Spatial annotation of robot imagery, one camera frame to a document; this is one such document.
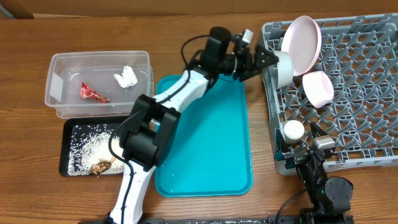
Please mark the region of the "white tissue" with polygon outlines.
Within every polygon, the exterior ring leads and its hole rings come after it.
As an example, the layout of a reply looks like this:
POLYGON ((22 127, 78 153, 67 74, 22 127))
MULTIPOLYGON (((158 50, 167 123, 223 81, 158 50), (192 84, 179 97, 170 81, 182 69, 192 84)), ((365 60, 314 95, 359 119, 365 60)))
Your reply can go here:
POLYGON ((121 88, 128 88, 137 84, 137 77, 130 66, 124 66, 121 75, 114 74, 114 79, 121 88))

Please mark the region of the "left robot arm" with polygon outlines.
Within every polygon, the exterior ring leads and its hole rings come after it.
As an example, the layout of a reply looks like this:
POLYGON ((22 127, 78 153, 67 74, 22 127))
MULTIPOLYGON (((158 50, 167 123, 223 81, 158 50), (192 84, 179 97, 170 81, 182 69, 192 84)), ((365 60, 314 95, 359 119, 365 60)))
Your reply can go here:
POLYGON ((118 199, 105 223, 139 222, 149 181, 170 151, 182 112, 204 96, 221 74, 243 82, 279 62, 274 52, 261 45, 251 53, 252 36, 250 30, 232 34, 224 27, 212 27, 204 36, 205 47, 183 61, 185 66, 177 82, 158 95, 137 98, 130 115, 109 137, 121 134, 122 154, 110 153, 124 164, 124 171, 118 199))

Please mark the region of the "pink bowl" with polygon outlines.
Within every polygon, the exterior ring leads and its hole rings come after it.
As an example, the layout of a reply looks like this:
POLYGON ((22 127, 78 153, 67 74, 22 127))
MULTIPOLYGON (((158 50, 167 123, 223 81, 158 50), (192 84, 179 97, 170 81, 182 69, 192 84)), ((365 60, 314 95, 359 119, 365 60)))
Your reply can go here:
POLYGON ((306 73, 302 77, 306 97, 315 108, 321 108, 334 98, 334 89, 328 75, 323 71, 306 73))

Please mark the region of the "grey bowl with food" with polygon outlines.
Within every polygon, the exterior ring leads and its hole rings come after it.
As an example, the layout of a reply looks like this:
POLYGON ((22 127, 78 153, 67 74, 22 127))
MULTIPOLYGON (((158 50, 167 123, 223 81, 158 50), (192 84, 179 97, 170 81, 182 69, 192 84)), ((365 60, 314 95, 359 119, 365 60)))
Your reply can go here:
POLYGON ((274 51, 274 54, 279 58, 277 62, 277 88, 282 88, 289 85, 294 76, 292 59, 288 52, 274 51))

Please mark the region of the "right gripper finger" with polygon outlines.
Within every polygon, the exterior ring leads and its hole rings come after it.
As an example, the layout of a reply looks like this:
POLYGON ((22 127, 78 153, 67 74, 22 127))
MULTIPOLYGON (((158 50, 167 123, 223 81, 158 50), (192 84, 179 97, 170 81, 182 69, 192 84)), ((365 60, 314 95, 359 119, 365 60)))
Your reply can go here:
POLYGON ((283 150, 285 147, 285 141, 284 137, 282 136, 282 133, 280 129, 276 129, 275 131, 275 160, 277 161, 283 161, 284 160, 284 155, 283 155, 283 150))
POLYGON ((322 130, 319 125, 313 121, 310 122, 310 129, 311 129, 311 134, 313 137, 313 142, 319 141, 319 140, 324 140, 326 138, 326 132, 322 130))

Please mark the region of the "pink plate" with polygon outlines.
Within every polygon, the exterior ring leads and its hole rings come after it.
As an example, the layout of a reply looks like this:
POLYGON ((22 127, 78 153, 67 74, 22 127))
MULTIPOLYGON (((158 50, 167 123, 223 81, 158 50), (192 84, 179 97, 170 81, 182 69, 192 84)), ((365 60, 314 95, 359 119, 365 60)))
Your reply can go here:
POLYGON ((281 51, 289 53, 295 77, 307 73, 314 66, 321 43, 320 28, 311 17, 300 16, 288 26, 281 51))

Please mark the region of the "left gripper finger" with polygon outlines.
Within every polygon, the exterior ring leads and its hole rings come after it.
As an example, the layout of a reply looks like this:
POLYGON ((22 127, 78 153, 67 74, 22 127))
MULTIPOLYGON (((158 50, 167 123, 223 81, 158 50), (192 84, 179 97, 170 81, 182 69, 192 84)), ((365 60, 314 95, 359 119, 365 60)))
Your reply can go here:
POLYGON ((256 45, 255 54, 255 67, 260 70, 275 65, 279 62, 278 56, 274 52, 270 52, 262 45, 256 45))
POLYGON ((239 74, 239 81, 243 82, 245 80, 248 80, 252 77, 255 77, 256 75, 259 75, 263 72, 263 69, 261 68, 243 68, 241 70, 241 73, 239 74))

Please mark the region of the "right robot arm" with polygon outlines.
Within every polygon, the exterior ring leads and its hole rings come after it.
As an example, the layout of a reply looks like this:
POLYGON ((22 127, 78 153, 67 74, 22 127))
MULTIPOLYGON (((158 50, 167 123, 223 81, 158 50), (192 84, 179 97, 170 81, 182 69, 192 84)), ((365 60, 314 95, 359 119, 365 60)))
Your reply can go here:
POLYGON ((282 204, 274 222, 282 223, 283 209, 291 201, 308 193, 312 206, 301 209, 293 219, 294 223, 353 223, 353 217, 345 215, 351 208, 352 182, 343 177, 328 177, 323 166, 334 153, 336 142, 313 121, 310 128, 312 145, 299 151, 290 151, 282 132, 279 129, 275 131, 275 159, 284 161, 286 169, 295 169, 305 188, 282 204))

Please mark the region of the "small white cup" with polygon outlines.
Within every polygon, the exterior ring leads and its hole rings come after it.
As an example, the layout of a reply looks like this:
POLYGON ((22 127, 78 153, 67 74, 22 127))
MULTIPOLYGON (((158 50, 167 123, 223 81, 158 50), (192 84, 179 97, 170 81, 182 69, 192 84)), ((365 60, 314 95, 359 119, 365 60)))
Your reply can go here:
POLYGON ((294 144, 302 138, 305 132, 304 125, 297 120, 283 122, 285 141, 287 144, 294 144))

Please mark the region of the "red foil wrapper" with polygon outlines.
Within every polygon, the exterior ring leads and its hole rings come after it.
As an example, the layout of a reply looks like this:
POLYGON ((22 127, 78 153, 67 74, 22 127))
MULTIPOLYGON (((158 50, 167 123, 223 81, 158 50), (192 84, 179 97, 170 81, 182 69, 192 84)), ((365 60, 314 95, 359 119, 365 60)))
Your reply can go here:
POLYGON ((82 99, 94 99, 97 103, 110 103, 111 101, 99 94, 94 89, 90 88, 86 83, 81 84, 80 98, 82 99))

